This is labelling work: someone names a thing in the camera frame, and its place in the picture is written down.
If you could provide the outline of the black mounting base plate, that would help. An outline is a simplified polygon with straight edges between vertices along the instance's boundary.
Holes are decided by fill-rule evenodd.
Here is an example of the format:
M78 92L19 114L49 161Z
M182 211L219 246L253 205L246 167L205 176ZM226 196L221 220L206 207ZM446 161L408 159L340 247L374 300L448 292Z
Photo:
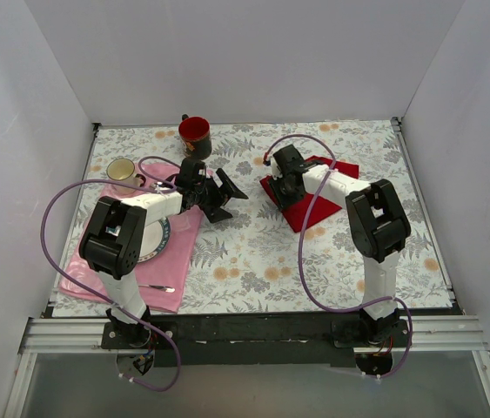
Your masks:
M155 315L151 324L164 336L154 335L156 367L326 364L354 367L356 348L376 351L387 341L394 348L407 344L406 320L389 336L371 336L368 325L355 313L227 313Z

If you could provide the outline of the pink cloth placemat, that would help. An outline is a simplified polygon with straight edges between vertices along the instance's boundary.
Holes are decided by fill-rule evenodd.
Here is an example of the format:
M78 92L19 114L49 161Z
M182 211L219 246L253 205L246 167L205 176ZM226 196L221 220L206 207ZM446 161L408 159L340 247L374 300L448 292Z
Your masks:
M144 164L143 168L149 174L161 179L166 179L178 172L174 165L167 163ZM165 293L140 287L142 299L152 311L176 313L180 308L185 281L191 264L191 255L203 218L203 212L196 206L182 214L169 217L171 236L167 247L153 259L136 265L134 272L139 285L150 284L176 288L174 293ZM106 294L97 273L90 270L87 263L78 256L78 244L65 271L76 280ZM75 300L104 302L65 278L59 282L58 290L62 294L75 298Z

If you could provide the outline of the red cloth napkin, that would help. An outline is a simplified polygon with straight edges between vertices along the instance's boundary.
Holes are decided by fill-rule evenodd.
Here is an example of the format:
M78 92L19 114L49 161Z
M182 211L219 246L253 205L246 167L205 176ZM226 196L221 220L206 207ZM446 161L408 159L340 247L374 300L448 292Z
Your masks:
M343 173L349 177L357 179L359 177L359 166L355 164L351 164L345 161L338 161L335 169L340 173ZM274 192L268 184L268 180L271 178L271 175L265 176L262 178L259 183L264 189L265 193L271 199L274 204L277 204ZM287 207L286 209L279 209L279 211L283 214L286 222L290 226L290 228L295 232L299 233L304 218L306 216L307 208L312 201L312 194L306 194L306 196L299 201L298 203ZM334 213L339 212L342 209L341 206L334 204L333 202L324 199L322 197L318 197L311 211L311 215L307 222L307 227L310 228L324 219L329 218Z

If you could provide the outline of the silver fork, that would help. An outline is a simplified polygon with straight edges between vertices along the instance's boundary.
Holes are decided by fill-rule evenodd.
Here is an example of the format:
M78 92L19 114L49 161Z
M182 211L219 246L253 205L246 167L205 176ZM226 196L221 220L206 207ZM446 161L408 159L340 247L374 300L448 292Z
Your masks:
M143 288L150 288L154 290L158 290L160 292L165 292L165 293L174 293L176 291L176 288L174 287L168 287L168 286L161 286L161 285L138 285L139 287Z

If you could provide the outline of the aluminium frame rail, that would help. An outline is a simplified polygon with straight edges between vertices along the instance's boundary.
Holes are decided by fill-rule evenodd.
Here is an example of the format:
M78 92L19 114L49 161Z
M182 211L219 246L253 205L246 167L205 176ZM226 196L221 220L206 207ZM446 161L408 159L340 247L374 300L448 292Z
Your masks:
M394 348L385 341L383 355L391 356L395 352L470 352L490 406L490 350L476 316L434 313L412 318L401 315L399 319L406 320L406 347ZM164 336L167 341L171 340L171 336L160 329L158 335ZM21 376L13 385L6 413L19 415L38 354L136 355L143 351L143 347L132 345L125 337L116 334L106 318L30 319L19 349ZM377 352L377 349L374 352L365 348L354 349L355 365L373 364Z

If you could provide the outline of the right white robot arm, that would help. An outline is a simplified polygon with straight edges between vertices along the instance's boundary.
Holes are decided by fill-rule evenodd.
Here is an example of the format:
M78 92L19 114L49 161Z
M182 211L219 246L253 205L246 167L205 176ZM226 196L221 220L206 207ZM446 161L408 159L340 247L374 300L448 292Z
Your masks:
M399 255L411 235L411 226L391 182L373 183L350 177L319 160L307 161L288 145L273 156L265 155L263 164L272 169L268 178L276 203L281 210L304 200L311 194L299 230L298 265L301 284L317 307L336 314L359 313L361 339L370 346L388 340L399 323L396 279ZM363 257L365 291L357 307L337 309L317 301L308 288L303 267L305 232L318 199L339 206L347 214L355 248Z

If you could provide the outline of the floral tablecloth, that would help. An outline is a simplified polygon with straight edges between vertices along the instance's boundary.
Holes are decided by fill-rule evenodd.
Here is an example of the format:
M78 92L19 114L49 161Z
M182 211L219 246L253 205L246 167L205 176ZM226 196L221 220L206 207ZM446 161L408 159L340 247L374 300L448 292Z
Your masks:
M223 169L246 194L227 206L232 217L204 221L198 231L183 292L183 314L311 311L318 304L353 307L365 291L361 254L344 212L304 235L295 233L264 192L265 151L297 147L305 157L355 164L363 180L388 179L412 232L399 257L397 294L411 309L449 308L450 286L425 214L387 120L289 124L228 124L211 128L211 169Z

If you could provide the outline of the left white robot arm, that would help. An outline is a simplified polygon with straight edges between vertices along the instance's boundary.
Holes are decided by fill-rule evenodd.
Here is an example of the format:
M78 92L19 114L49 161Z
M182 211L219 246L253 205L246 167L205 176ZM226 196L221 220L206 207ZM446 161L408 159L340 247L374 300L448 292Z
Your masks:
M106 311L113 329L130 347L144 347L151 338L145 322L151 314L138 289L135 268L144 229L154 222L198 207L211 223L230 219L230 199L247 199L223 169L209 175L205 162L185 158L179 172L159 183L157 192L134 198L98 200L79 245L79 256L104 285L112 307Z

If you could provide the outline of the white plate teal rim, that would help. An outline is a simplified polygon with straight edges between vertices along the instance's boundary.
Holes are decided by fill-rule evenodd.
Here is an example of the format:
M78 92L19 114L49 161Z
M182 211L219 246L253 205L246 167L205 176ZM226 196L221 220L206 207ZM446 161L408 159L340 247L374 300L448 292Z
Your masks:
M167 218L160 219L144 228L138 263L158 256L167 247L171 236L171 224Z

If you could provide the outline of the black red mug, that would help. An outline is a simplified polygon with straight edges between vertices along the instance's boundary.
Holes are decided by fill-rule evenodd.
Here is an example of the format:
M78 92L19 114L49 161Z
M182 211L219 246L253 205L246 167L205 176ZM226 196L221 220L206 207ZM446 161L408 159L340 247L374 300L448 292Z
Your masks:
M186 157L205 160L211 156L211 127L205 118L183 114L178 135L184 144Z

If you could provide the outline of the cream enamel mug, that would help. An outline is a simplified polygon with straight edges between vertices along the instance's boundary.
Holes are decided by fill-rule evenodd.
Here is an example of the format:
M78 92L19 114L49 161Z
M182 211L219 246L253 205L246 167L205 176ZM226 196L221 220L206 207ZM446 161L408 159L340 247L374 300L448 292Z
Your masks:
M133 186L142 187L146 183L145 176L138 173L135 163L127 158L117 158L110 162L106 175L109 180L116 182L111 188L118 196L130 196L136 191Z

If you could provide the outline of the silver spoon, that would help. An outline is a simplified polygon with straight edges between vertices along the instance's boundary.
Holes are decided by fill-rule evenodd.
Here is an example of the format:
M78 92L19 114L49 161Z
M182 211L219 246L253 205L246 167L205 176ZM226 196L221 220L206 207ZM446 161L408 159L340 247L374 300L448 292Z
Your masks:
M150 184L150 190L159 194L166 194L170 192L175 192L177 189L169 183L157 182Z

